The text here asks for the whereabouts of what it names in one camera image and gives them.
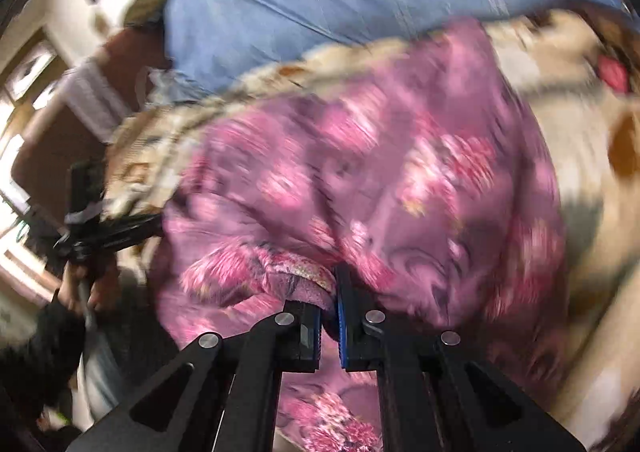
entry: hand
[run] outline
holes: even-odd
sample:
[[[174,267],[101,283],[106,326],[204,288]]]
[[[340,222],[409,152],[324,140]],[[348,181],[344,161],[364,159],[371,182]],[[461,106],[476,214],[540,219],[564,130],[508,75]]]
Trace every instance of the hand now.
[[[62,286],[58,292],[58,301],[69,311],[82,315],[82,300],[78,293],[78,285],[84,280],[87,269],[84,266],[67,263],[62,278]],[[115,255],[108,257],[104,274],[99,277],[91,289],[88,305],[95,311],[112,308],[120,295],[120,272]]]

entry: window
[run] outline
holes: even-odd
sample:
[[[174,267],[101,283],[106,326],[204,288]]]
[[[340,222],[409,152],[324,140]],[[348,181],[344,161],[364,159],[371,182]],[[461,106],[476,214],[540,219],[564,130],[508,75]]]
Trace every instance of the window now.
[[[2,157],[0,157],[0,193],[4,199],[14,205],[21,214],[24,214],[29,205],[29,195],[11,178],[11,167],[14,164],[18,151],[22,147],[24,140],[20,135],[16,135],[6,145]]]
[[[40,41],[36,44],[4,83],[11,98],[20,100],[55,56],[56,52],[49,42]]]
[[[4,127],[14,112],[14,103],[6,92],[0,90],[0,127]]]
[[[0,235],[5,235],[14,227],[18,214],[5,201],[0,201]]]
[[[38,98],[36,98],[36,100],[33,101],[33,108],[36,111],[44,108],[44,106],[46,106],[49,103],[49,100],[51,100],[51,97],[53,96],[53,92],[56,90],[56,87],[58,86],[58,82],[60,82],[60,80],[54,80],[51,84],[49,84],[44,89],[42,93],[38,95]]]

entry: person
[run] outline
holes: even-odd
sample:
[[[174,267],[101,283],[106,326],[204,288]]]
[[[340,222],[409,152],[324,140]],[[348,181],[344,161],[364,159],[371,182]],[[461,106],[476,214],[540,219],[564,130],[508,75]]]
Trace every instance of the person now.
[[[80,434],[72,426],[44,432],[36,420],[44,405],[55,405],[78,369],[86,335],[78,290],[85,276],[85,267],[67,264],[60,289],[38,314],[33,336],[0,350],[0,450],[58,452]],[[115,258],[110,257],[89,297],[96,313],[116,304],[118,276]]]

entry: black sleeve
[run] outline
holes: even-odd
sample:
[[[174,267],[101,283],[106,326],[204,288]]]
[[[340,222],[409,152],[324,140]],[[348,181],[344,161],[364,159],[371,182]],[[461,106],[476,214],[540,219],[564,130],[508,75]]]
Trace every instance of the black sleeve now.
[[[27,420],[53,405],[78,368],[84,348],[84,319],[68,311],[56,293],[38,315],[36,333],[18,347],[0,350],[0,382]]]

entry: black metal bracket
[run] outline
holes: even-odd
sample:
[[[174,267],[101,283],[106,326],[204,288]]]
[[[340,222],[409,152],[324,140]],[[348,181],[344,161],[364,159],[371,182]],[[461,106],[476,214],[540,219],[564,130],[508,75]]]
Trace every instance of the black metal bracket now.
[[[377,372],[385,452],[584,452],[457,333],[419,333],[354,288],[347,264],[335,275],[342,365]]]
[[[318,368],[320,328],[318,307],[288,301],[248,333],[205,333],[68,450],[271,450],[282,373]]]
[[[67,177],[68,233],[56,243],[61,257],[87,263],[99,254],[113,253],[162,235],[162,216],[144,214],[101,220],[104,197],[102,164],[84,161],[71,166]]]

